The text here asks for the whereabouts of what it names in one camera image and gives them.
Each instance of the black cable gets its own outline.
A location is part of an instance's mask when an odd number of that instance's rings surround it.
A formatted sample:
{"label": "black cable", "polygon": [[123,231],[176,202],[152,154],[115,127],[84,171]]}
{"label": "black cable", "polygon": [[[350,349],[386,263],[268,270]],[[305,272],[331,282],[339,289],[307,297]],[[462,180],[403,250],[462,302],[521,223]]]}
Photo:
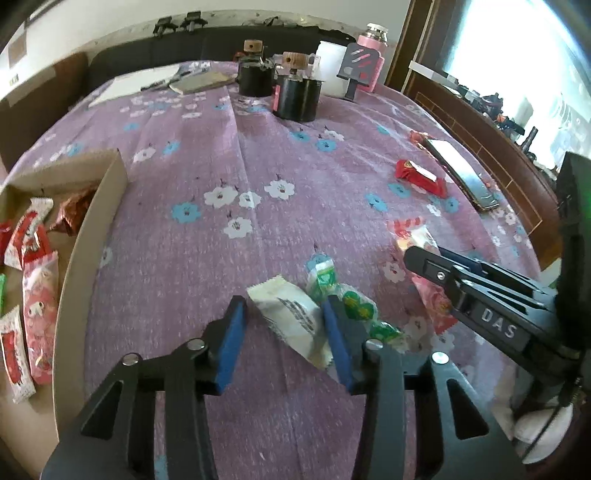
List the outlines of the black cable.
{"label": "black cable", "polygon": [[540,439],[542,438],[542,435],[544,433],[546,433],[546,430],[548,430],[548,428],[550,428],[550,425],[552,425],[552,422],[554,421],[554,419],[558,416],[558,413],[560,411],[560,409],[562,408],[562,405],[560,405],[560,403],[558,405],[555,406],[554,411],[552,412],[552,415],[550,416],[550,418],[548,419],[548,421],[546,422],[546,425],[544,425],[544,428],[542,428],[539,432],[539,434],[537,435],[537,437],[534,439],[534,441],[526,448],[525,453],[521,456],[521,461],[523,462],[525,460],[525,458],[530,454],[530,452],[535,448],[536,445],[538,445],[538,442],[540,441]]}

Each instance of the metal screw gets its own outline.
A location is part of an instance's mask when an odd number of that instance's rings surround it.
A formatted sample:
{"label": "metal screw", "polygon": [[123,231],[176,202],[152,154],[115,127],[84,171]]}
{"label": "metal screw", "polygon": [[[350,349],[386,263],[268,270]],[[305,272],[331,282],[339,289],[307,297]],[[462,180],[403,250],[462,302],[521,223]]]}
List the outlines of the metal screw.
{"label": "metal screw", "polygon": [[137,353],[128,353],[123,357],[123,364],[126,367],[131,367],[131,365],[135,365],[139,362],[139,356]]}
{"label": "metal screw", "polygon": [[431,358],[439,365],[445,365],[449,362],[449,357],[443,352],[435,352],[432,354]]}
{"label": "metal screw", "polygon": [[375,338],[370,338],[365,342],[365,348],[367,350],[371,350],[372,352],[377,352],[384,348],[384,344]]}
{"label": "metal screw", "polygon": [[189,350],[193,350],[194,352],[197,352],[197,351],[203,350],[205,348],[205,342],[203,340],[201,340],[200,338],[194,338],[194,339],[189,340],[187,342],[187,348]]}

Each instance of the bed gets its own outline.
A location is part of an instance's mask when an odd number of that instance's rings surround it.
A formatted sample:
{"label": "bed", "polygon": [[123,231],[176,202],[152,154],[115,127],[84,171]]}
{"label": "bed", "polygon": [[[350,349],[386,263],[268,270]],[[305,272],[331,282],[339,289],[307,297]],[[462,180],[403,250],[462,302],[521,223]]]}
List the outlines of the bed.
{"label": "bed", "polygon": [[[212,62],[212,69],[235,73],[236,65]],[[447,352],[486,401],[503,400],[499,386],[510,382],[513,362],[461,323],[433,333],[386,228],[388,220],[421,216],[441,247],[533,278],[540,273],[511,206],[433,117],[383,86],[358,92],[355,103],[322,96],[309,124],[276,118],[270,98],[243,98],[237,85],[186,96],[149,92],[89,108],[107,85],[50,128],[11,172],[103,148],[118,148],[126,164],[130,184],[87,324],[87,395],[122,355],[165,355],[221,317],[233,294],[246,296],[247,287],[278,274],[305,285],[310,260],[325,254],[340,281],[410,335],[414,351]],[[451,142],[491,183],[501,207],[478,213],[449,177],[447,200],[395,181],[400,158],[444,175],[410,141],[413,130]],[[348,479],[363,405],[363,397],[350,397],[283,345],[250,304],[233,381],[223,396],[207,399],[219,477]],[[160,478],[163,421],[159,413]],[[408,478],[413,425],[409,416]]]}

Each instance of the white candy wrapper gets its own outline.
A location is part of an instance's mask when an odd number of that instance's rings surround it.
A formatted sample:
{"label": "white candy wrapper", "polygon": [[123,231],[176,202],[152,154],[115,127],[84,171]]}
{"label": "white candy wrapper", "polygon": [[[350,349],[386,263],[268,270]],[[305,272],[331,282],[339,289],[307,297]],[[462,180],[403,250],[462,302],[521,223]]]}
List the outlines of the white candy wrapper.
{"label": "white candy wrapper", "polygon": [[0,340],[4,367],[14,396],[12,400],[20,403],[34,395],[36,390],[29,373],[18,305],[0,319]]}
{"label": "white candy wrapper", "polygon": [[8,242],[8,247],[4,253],[5,265],[22,270],[21,248],[35,234],[37,227],[43,223],[52,208],[53,199],[51,198],[33,197],[31,199],[31,206],[18,221],[10,237],[10,242]]}
{"label": "white candy wrapper", "polygon": [[247,289],[269,328],[316,368],[327,371],[332,352],[321,308],[296,285],[278,275]]}

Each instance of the white wall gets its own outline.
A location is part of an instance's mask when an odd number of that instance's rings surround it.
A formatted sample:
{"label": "white wall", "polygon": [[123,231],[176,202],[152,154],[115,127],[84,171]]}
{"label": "white wall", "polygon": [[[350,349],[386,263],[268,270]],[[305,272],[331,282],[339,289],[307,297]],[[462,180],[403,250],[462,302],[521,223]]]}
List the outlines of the white wall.
{"label": "white wall", "polygon": [[27,56],[12,70],[8,68],[7,49],[0,55],[0,98],[14,88],[8,85],[14,74],[18,73],[21,84],[92,40],[159,17],[194,10],[285,11],[358,28],[368,22],[379,23],[389,28],[389,39],[394,44],[402,31],[409,4],[410,0],[251,0],[248,3],[243,0],[64,0],[27,29]]}

